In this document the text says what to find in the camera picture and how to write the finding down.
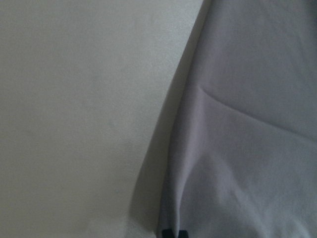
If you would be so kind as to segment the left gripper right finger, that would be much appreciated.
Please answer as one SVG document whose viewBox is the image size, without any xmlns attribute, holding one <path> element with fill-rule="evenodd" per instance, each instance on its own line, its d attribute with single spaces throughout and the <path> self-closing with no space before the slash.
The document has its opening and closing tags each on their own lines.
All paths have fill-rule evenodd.
<svg viewBox="0 0 317 238">
<path fill-rule="evenodd" d="M 188 238 L 188 232 L 186 230 L 180 230 L 178 233 L 178 238 Z"/>
</svg>

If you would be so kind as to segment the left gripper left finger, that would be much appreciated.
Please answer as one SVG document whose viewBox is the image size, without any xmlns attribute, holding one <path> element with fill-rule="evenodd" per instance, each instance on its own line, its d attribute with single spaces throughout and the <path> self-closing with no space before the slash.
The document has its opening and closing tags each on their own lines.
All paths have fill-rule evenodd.
<svg viewBox="0 0 317 238">
<path fill-rule="evenodd" d="M 175 234 L 172 229 L 165 229 L 161 232 L 162 238 L 175 238 Z"/>
</svg>

